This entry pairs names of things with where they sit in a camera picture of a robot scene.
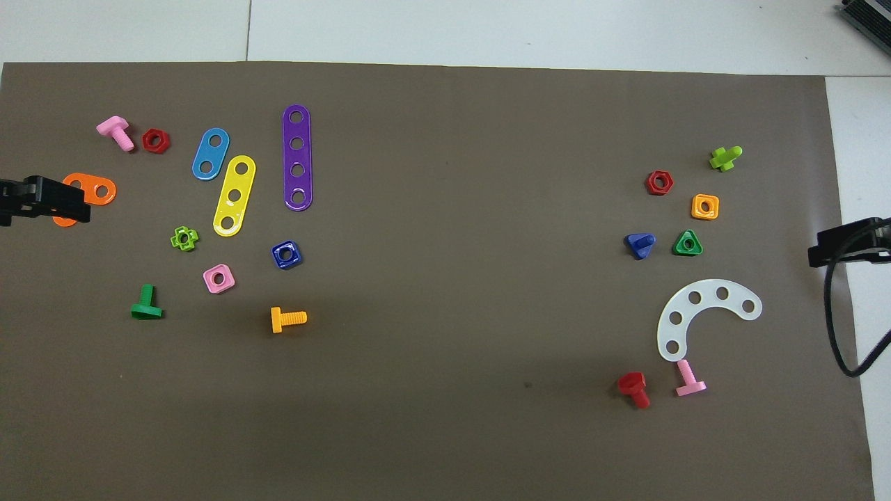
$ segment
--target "red bolt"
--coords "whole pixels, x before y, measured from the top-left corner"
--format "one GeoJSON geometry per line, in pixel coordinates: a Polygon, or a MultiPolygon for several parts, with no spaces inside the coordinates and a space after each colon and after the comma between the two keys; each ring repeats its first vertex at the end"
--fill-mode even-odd
{"type": "Polygon", "coordinates": [[[646,387],[647,381],[643,379],[643,373],[628,373],[618,380],[618,390],[623,395],[629,395],[640,409],[650,406],[650,398],[643,391],[646,387]]]}

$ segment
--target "blue triangular nut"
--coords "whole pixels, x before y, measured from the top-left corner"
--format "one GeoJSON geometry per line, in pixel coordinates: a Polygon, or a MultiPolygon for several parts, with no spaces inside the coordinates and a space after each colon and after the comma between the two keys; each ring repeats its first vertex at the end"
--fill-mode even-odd
{"type": "Polygon", "coordinates": [[[645,259],[656,244],[656,236],[652,233],[632,233],[625,237],[625,243],[631,248],[635,259],[645,259]]]}

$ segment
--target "orange bolt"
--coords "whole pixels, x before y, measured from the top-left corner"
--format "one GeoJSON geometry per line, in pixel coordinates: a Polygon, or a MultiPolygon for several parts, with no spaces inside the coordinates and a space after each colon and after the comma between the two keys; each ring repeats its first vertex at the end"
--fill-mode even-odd
{"type": "Polygon", "coordinates": [[[306,311],[292,311],[290,313],[282,313],[279,307],[272,307],[269,312],[273,317],[273,333],[280,333],[283,325],[300,325],[307,322],[306,311]]]}

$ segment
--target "construction toy piece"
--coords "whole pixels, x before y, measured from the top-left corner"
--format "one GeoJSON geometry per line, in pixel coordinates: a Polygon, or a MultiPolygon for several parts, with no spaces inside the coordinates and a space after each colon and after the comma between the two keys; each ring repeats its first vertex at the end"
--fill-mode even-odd
{"type": "Polygon", "coordinates": [[[678,256],[698,256],[702,253],[702,244],[693,230],[687,230],[677,237],[672,251],[678,256]]]}
{"type": "Polygon", "coordinates": [[[151,320],[161,318],[163,310],[151,305],[151,296],[155,293],[155,286],[147,283],[139,293],[139,303],[130,307],[130,316],[139,320],[151,320]]]}
{"type": "Polygon", "coordinates": [[[135,146],[133,145],[133,141],[130,141],[127,133],[124,132],[124,129],[127,127],[130,127],[130,124],[128,124],[126,120],[115,115],[114,117],[111,117],[105,120],[103,123],[97,125],[96,130],[99,132],[99,134],[114,139],[115,143],[120,146],[121,150],[129,152],[132,151],[135,146]]]}
{"type": "MultiPolygon", "coordinates": [[[[90,176],[89,174],[75,172],[68,174],[62,180],[65,185],[69,186],[76,181],[80,183],[80,189],[84,191],[84,203],[89,203],[90,205],[106,205],[111,203],[118,194],[118,187],[106,177],[90,176]]],[[[53,222],[62,227],[74,226],[77,223],[74,219],[60,218],[58,216],[53,216],[53,222]]]]}
{"type": "Polygon", "coordinates": [[[720,203],[721,201],[714,195],[697,193],[693,197],[693,207],[690,214],[696,219],[705,219],[706,221],[717,219],[720,203]]]}
{"type": "Polygon", "coordinates": [[[681,377],[683,378],[683,386],[674,390],[677,391],[678,397],[684,397],[691,393],[696,393],[697,391],[703,391],[706,388],[704,382],[696,381],[696,376],[693,375],[693,371],[690,369],[690,364],[686,359],[678,360],[677,368],[681,370],[681,377]]]}
{"type": "Polygon", "coordinates": [[[201,181],[217,177],[228,151],[229,134],[219,127],[208,129],[198,143],[195,160],[192,160],[192,174],[201,181]]]}
{"type": "Polygon", "coordinates": [[[628,395],[634,400],[634,404],[639,409],[645,409],[650,406],[650,398],[643,390],[647,387],[647,381],[643,379],[643,373],[628,373],[619,378],[618,390],[623,395],[628,395]]]}
{"type": "Polygon", "coordinates": [[[170,245],[180,251],[191,252],[195,250],[195,243],[198,240],[198,232],[188,226],[180,226],[173,231],[173,236],[170,237],[170,245]]]}
{"type": "Polygon", "coordinates": [[[204,272],[204,284],[208,286],[208,292],[219,294],[235,286],[235,277],[228,266],[219,264],[204,272]]]}
{"type": "Polygon", "coordinates": [[[170,147],[170,134],[159,128],[150,128],[143,134],[143,149],[161,154],[170,147]]]}
{"type": "Polygon", "coordinates": [[[281,269],[288,269],[303,262],[300,249],[297,248],[297,244],[293,240],[279,243],[273,247],[273,259],[275,259],[275,265],[281,269]]]}
{"type": "Polygon", "coordinates": [[[248,209],[250,187],[254,184],[257,164],[247,155],[229,160],[225,170],[223,190],[217,202],[214,231],[220,236],[232,236],[241,230],[244,212],[248,209]]]}
{"type": "Polygon", "coordinates": [[[313,203],[313,143],[309,110],[292,104],[282,115],[282,162],[284,204],[291,210],[306,210],[313,203]]]}
{"type": "Polygon", "coordinates": [[[743,320],[761,316],[761,299],[746,287],[730,280],[708,278],[675,292],[668,300],[656,331],[659,355],[669,362],[687,356],[687,327],[693,317],[709,308],[729,309],[743,320]],[[676,344],[677,350],[669,345],[676,344]]]}
{"type": "Polygon", "coordinates": [[[664,195],[671,191],[674,186],[674,180],[667,170],[654,170],[647,177],[647,191],[651,195],[664,195]]]}
{"type": "Polygon", "coordinates": [[[300,325],[307,322],[306,311],[292,311],[290,313],[282,313],[282,309],[276,306],[269,308],[269,313],[272,315],[273,318],[273,333],[276,334],[282,332],[283,325],[300,325]]]}
{"type": "Polygon", "coordinates": [[[631,248],[635,259],[645,259],[656,244],[656,236],[652,233],[632,233],[625,237],[625,243],[631,248]]]}
{"type": "Polygon", "coordinates": [[[721,172],[727,172],[733,168],[733,161],[738,159],[742,154],[742,148],[733,146],[730,150],[718,148],[712,152],[712,160],[708,163],[712,164],[712,168],[719,168],[721,172]]]}

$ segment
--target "green triangular nut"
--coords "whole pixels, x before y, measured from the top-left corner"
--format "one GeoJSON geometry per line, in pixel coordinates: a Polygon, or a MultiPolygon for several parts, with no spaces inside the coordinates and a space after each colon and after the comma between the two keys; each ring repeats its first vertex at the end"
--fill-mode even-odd
{"type": "Polygon", "coordinates": [[[677,237],[674,243],[674,253],[678,256],[698,256],[702,253],[702,244],[693,230],[687,230],[677,237]]]}

